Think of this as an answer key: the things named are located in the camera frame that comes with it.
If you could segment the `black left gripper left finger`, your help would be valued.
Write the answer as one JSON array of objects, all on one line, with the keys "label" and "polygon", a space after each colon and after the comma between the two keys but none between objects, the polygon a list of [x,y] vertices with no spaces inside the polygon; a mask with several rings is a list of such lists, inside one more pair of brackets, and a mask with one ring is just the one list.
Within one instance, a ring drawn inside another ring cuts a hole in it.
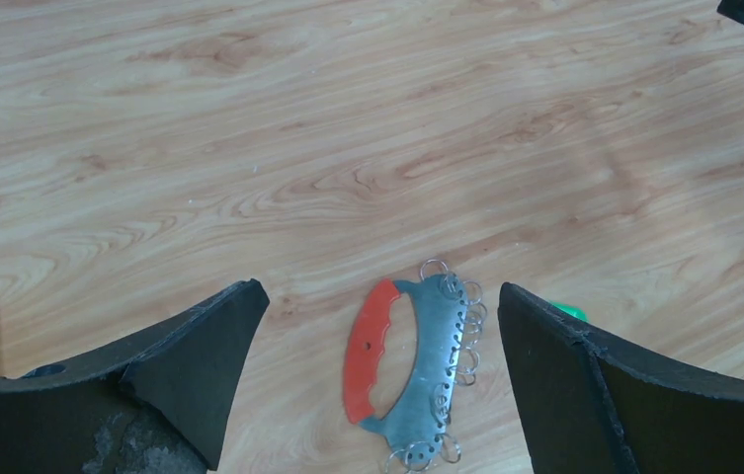
[{"label": "black left gripper left finger", "polygon": [[239,281],[90,352],[0,377],[0,473],[205,473],[270,300]]}]

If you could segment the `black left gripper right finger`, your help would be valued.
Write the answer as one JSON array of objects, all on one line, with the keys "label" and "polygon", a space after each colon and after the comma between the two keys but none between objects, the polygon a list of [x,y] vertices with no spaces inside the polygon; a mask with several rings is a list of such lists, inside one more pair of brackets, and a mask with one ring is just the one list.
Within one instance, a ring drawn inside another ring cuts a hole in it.
[{"label": "black left gripper right finger", "polygon": [[744,380],[501,287],[498,323],[537,473],[744,473]]}]

